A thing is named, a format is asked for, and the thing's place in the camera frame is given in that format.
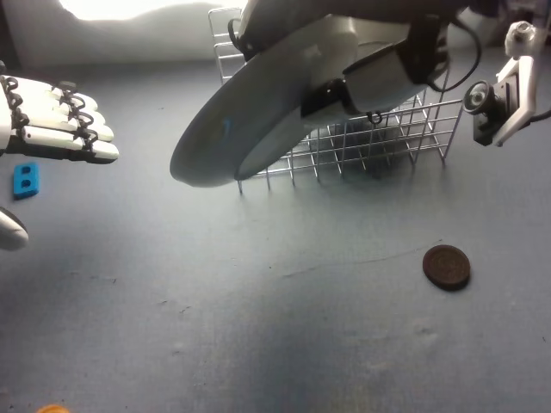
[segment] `scratch on table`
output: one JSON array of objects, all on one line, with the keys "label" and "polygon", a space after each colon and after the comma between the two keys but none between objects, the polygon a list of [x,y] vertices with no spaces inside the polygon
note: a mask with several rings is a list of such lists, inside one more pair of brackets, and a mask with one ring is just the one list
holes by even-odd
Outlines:
[{"label": "scratch on table", "polygon": [[437,241],[435,241],[433,243],[429,243],[429,244],[423,245],[421,247],[417,247],[416,249],[413,249],[413,250],[407,250],[407,251],[399,252],[397,254],[391,254],[390,256],[381,256],[381,257],[378,257],[378,258],[370,258],[368,260],[361,260],[361,261],[329,262],[329,263],[326,263],[326,264],[320,264],[320,265],[316,265],[314,267],[309,267],[309,268],[306,268],[306,269],[302,269],[300,271],[294,271],[293,273],[290,273],[290,274],[285,274],[285,275],[282,276],[282,278],[293,278],[297,275],[307,274],[307,273],[310,273],[312,271],[315,271],[317,269],[322,269],[322,268],[340,267],[340,266],[343,266],[343,265],[362,265],[362,264],[371,264],[373,262],[388,261],[388,260],[392,260],[394,258],[399,258],[401,256],[409,256],[410,254],[415,254],[416,252],[419,252],[421,250],[426,250],[427,248],[432,247],[434,244],[441,243],[441,242],[442,242],[442,239],[438,239]]}]

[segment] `metal wire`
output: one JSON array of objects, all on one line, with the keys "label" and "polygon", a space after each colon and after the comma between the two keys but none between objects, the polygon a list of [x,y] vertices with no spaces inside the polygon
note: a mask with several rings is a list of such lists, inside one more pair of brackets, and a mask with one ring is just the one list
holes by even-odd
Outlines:
[{"label": "metal wire", "polygon": [[[238,8],[214,9],[208,13],[214,56],[222,84],[245,62],[226,32],[227,22],[238,14]],[[448,80],[447,72],[443,80],[444,89]],[[398,156],[408,156],[412,166],[415,166],[419,154],[426,151],[435,151],[445,163],[461,118],[461,106],[461,100],[445,101],[444,93],[428,93],[425,90],[382,114],[384,121],[380,125],[371,124],[367,116],[359,116],[343,124],[312,131],[288,154],[257,176],[266,179],[270,190],[270,177],[282,173],[289,173],[295,185],[300,171],[312,170],[319,181],[321,167],[330,170],[336,166],[342,176],[345,165],[348,170],[357,163],[363,171],[369,172],[373,163],[380,164],[382,161],[388,167]],[[242,182],[238,182],[238,188],[242,194]]]}]

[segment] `white wall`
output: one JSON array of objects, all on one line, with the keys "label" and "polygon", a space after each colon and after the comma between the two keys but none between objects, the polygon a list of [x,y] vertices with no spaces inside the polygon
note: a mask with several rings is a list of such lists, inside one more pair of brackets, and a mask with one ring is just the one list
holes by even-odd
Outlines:
[{"label": "white wall", "polygon": [[22,64],[40,67],[213,59],[207,13],[216,1],[99,22],[78,20],[58,0],[3,3]]}]

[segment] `orange object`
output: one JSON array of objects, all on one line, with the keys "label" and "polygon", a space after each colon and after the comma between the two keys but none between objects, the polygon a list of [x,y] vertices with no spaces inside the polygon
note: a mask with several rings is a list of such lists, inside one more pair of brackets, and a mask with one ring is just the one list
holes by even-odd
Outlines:
[{"label": "orange object", "polygon": [[55,404],[49,404],[48,406],[44,406],[36,413],[71,413],[69,410],[67,410],[65,407],[56,406]]}]

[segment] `bright light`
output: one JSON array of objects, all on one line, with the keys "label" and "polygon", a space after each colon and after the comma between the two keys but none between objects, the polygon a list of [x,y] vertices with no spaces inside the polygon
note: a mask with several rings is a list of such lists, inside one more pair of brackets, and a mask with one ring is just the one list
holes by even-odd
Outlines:
[{"label": "bright light", "polygon": [[[128,20],[144,13],[202,0],[59,0],[64,9],[80,20]],[[215,6],[243,7],[247,0],[207,0]]]}]

